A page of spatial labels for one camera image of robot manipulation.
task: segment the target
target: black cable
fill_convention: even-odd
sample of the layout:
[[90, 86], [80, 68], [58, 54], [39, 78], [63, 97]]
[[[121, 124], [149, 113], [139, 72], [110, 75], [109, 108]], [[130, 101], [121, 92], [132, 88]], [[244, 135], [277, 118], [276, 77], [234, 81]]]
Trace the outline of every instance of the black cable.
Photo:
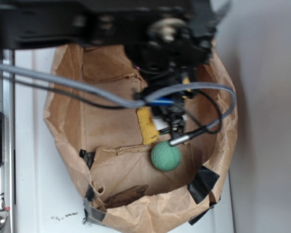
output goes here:
[[33, 87], [33, 88], [37, 88], [37, 89], [41, 89], [41, 90], [51, 91], [51, 92], [57, 93], [59, 95], [68, 96], [68, 97], [74, 98], [76, 100], [82, 101], [84, 103], [87, 103], [87, 104], [89, 104], [91, 106], [97, 107], [97, 108], [102, 108], [102, 109], [107, 109], [107, 110], [125, 109], [125, 107], [121, 107], [121, 106], [107, 106], [107, 105], [101, 105], [101, 104], [98, 104], [98, 103], [94, 103], [94, 102], [92, 102], [90, 100], [87, 100], [85, 98], [82, 98], [82, 97], [80, 97], [80, 96], [78, 96], [76, 94], [73, 94], [71, 92], [64, 91], [64, 90], [61, 90], [61, 89], [58, 89], [58, 88], [51, 88], [51, 87], [48, 87], [48, 86], [42, 86], [42, 85], [38, 85], [38, 84], [27, 83], [27, 82], [23, 82], [23, 81], [20, 81], [20, 80], [16, 80], [15, 78], [12, 79], [12, 78], [8, 78], [8, 77], [4, 77], [3, 75], [0, 75], [0, 78], [8, 80], [8, 81], [10, 81], [12, 83], [17, 83], [17, 84], [21, 84], [21, 85], [24, 85], [24, 86], [29, 86], [29, 87]]
[[212, 105], [214, 106], [214, 108], [216, 109], [216, 111], [217, 111], [217, 113], [218, 113], [218, 120], [220, 121], [220, 124], [219, 124], [219, 127], [215, 130], [215, 131], [210, 131], [209, 129], [208, 129], [208, 126], [209, 125], [203, 125], [203, 124], [201, 124], [198, 120], [197, 120], [197, 118], [189, 111], [189, 110], [187, 110], [186, 108], [184, 108], [184, 107], [182, 107], [181, 105], [179, 105], [179, 104], [176, 104], [176, 103], [174, 103], [173, 105], [175, 106], [175, 107], [177, 107], [177, 108], [179, 108], [179, 109], [181, 109], [182, 111], [184, 111], [193, 121], [194, 121], [194, 123], [196, 124], [196, 125], [198, 125], [199, 127], [200, 127], [200, 129], [199, 130], [203, 130], [204, 132], [206, 132], [206, 133], [210, 133], [210, 134], [216, 134], [216, 133], [218, 133], [220, 130], [221, 130], [221, 128], [222, 128], [222, 113], [221, 113], [221, 111], [220, 111], [220, 108], [219, 108], [219, 106], [217, 105], [217, 103], [208, 95], [208, 94], [206, 94], [205, 92], [203, 92], [203, 91], [199, 91], [199, 93], [201, 94], [201, 95], [203, 95], [203, 96], [205, 96], [211, 103], [212, 103]]
[[165, 71], [162, 71], [162, 72], [155, 72], [155, 71], [150, 71], [150, 70], [146, 70], [146, 69], [142, 69], [140, 67], [137, 67], [137, 70], [139, 70], [140, 72], [142, 73], [145, 73], [145, 74], [162, 74], [162, 73], [165, 73]]
[[207, 133], [210, 134], [216, 134], [218, 133], [221, 129], [222, 129], [222, 113], [220, 111], [219, 106], [217, 105], [217, 103], [213, 100], [213, 98], [211, 98], [208, 94], [206, 94], [205, 92], [199, 90], [198, 91], [200, 94], [202, 94], [203, 96], [205, 96], [214, 106], [214, 108], [216, 109], [217, 113], [218, 113], [218, 120], [220, 121], [219, 127], [215, 130], [215, 131], [209, 131], [207, 130]]

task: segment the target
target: yellow sponge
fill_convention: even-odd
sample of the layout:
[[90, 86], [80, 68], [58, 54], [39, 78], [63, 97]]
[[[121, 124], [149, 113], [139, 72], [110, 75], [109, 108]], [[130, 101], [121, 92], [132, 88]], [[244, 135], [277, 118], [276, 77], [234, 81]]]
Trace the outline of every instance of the yellow sponge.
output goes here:
[[151, 119], [151, 112], [148, 107], [139, 108], [137, 116], [142, 135], [142, 144], [150, 145], [159, 139], [159, 132], [156, 130], [155, 125]]

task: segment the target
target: white wall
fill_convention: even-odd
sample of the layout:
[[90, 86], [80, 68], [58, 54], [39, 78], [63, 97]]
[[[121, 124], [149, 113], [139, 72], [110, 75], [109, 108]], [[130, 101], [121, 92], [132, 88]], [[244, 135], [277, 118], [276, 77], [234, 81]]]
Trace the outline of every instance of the white wall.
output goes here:
[[216, 47], [238, 95], [235, 232], [291, 233], [291, 0], [235, 1]]

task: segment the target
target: white surface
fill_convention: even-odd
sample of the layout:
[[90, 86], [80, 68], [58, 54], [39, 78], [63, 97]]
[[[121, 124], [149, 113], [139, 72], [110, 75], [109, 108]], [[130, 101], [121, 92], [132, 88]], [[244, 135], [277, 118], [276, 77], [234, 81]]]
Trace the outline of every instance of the white surface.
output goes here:
[[[49, 72], [54, 49], [19, 51], [16, 64]], [[71, 182], [42, 120], [45, 91], [16, 87], [16, 198], [17, 232], [113, 233], [114, 230], [82, 224], [82, 198]], [[188, 223], [173, 233], [233, 233], [228, 180], [222, 199], [194, 226]]]
[[291, 0], [237, 0], [217, 50], [238, 94], [236, 233], [291, 233]]

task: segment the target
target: gray cable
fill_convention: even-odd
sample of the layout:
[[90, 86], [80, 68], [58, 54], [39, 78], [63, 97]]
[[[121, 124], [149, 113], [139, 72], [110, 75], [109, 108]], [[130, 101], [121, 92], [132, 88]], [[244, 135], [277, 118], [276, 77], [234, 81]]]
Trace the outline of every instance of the gray cable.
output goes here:
[[140, 108], [145, 105], [145, 102], [143, 100], [137, 101], [126, 100], [100, 88], [56, 75], [50, 75], [5, 64], [0, 64], [0, 70], [92, 93], [126, 108]]
[[[158, 91], [155, 91], [149, 95], [147, 95], [145, 97], [145, 100], [147, 102], [152, 102], [154, 100], [157, 100], [158, 98], [162, 97], [162, 96], [168, 96], [172, 93], [175, 92], [179, 92], [179, 91], [184, 91], [187, 89], [192, 89], [192, 90], [196, 90], [196, 89], [215, 89], [215, 90], [224, 90], [229, 92], [230, 96], [231, 96], [231, 105], [229, 107], [229, 109], [222, 114], [222, 118], [227, 117], [235, 108], [236, 105], [236, 95], [234, 93], [234, 90], [226, 85], [223, 84], [218, 84], [218, 83], [190, 83], [190, 84], [177, 84], [177, 85], [173, 85], [173, 86], [169, 86], [169, 87], [164, 87]], [[219, 119], [214, 120], [212, 123], [210, 123], [208, 125], [208, 129], [214, 127], [215, 125], [217, 125], [220, 122]]]
[[[225, 118], [226, 116], [228, 116], [233, 111], [236, 105], [236, 96], [233, 89], [229, 86], [218, 84], [218, 83], [190, 83], [186, 85], [177, 84], [177, 85], [162, 88], [158, 91], [155, 91], [149, 94], [148, 96], [145, 97], [145, 101], [144, 100], [131, 101], [131, 100], [126, 100], [124, 98], [121, 98], [111, 92], [102, 90], [98, 87], [94, 87], [92, 85], [88, 85], [85, 83], [81, 83], [75, 80], [70, 80], [70, 79], [56, 76], [56, 75], [50, 75], [46, 73], [41, 73], [41, 72], [14, 67], [14, 66], [5, 65], [5, 64], [0, 64], [0, 70], [17, 74], [17, 75], [21, 75], [21, 76], [25, 76], [25, 77], [30, 77], [30, 78], [46, 81], [46, 82], [56, 83], [59, 85], [68, 86], [68, 87], [75, 88], [81, 91], [92, 93], [126, 108], [140, 108], [140, 107], [145, 106], [147, 103], [151, 103], [161, 97], [168, 96], [172, 93], [184, 91], [187, 89], [192, 89], [192, 90], [216, 89], [216, 90], [224, 90], [224, 91], [229, 92], [231, 95], [231, 105], [229, 109], [224, 114], [222, 114], [222, 118]], [[211, 124], [208, 125], [208, 128], [212, 128], [219, 122], [220, 120], [218, 119], [213, 121]]]

